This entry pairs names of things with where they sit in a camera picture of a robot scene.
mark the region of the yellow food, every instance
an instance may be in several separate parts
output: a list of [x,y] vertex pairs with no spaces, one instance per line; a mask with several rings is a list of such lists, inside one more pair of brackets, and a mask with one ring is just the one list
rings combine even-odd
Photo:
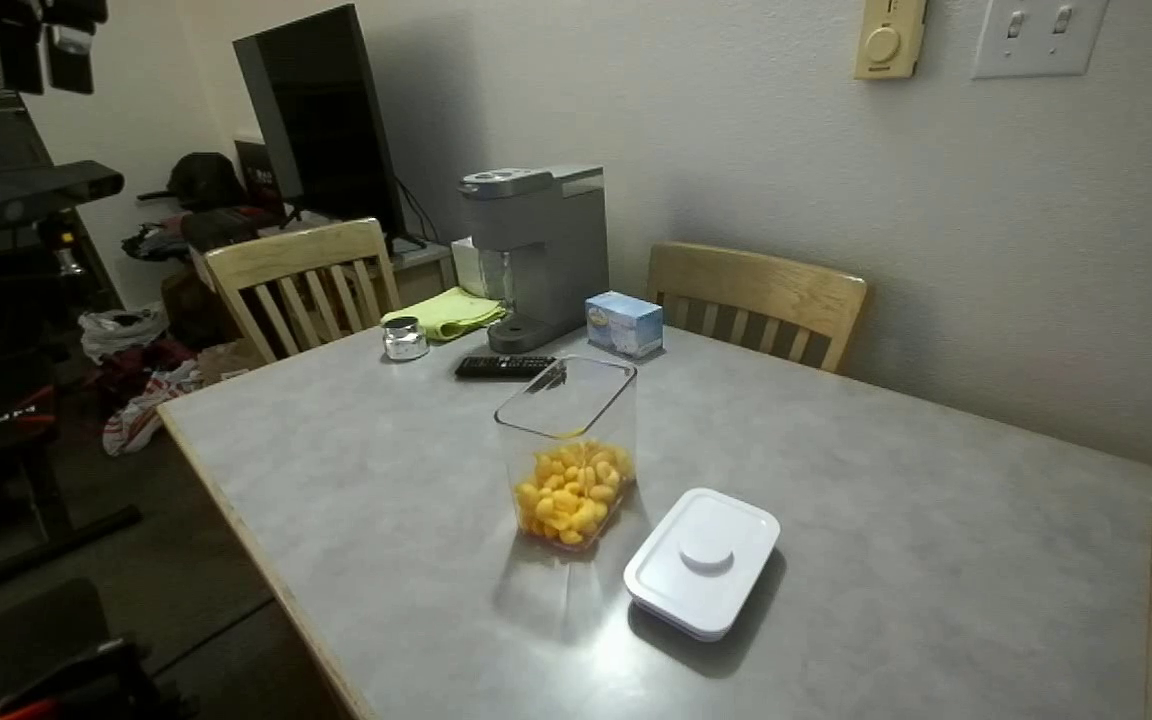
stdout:
[[606,532],[626,486],[634,486],[626,449],[564,441],[537,453],[531,473],[517,480],[513,500],[526,532],[584,547]]

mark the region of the small blue box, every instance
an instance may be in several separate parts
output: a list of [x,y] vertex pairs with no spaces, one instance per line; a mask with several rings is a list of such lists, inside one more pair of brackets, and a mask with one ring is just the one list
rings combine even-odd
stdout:
[[619,291],[601,291],[594,299],[584,299],[584,335],[590,344],[616,354],[616,356],[656,356],[659,354],[659,306],[637,299],[637,298],[619,298]]

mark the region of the light switch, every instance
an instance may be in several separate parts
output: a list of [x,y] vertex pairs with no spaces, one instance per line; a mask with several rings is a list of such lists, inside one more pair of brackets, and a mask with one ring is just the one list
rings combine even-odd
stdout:
[[974,75],[1082,75],[1107,0],[993,0]]
[[926,51],[927,0],[864,0],[855,75],[904,79]]

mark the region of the television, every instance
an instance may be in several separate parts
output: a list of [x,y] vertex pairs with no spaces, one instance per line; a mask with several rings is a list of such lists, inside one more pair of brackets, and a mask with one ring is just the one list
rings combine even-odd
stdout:
[[281,195],[409,238],[363,28],[354,6],[233,41]]

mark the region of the floor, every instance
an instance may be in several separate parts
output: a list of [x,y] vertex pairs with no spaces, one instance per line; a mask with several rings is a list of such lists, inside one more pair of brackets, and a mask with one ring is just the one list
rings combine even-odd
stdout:
[[[0,607],[90,578],[114,632],[149,645],[143,667],[184,697],[190,717],[348,717],[164,433],[134,457],[105,457],[91,391],[71,385],[52,465],[76,524],[125,504],[143,524],[0,583]],[[9,498],[0,556],[27,543],[26,500]]]

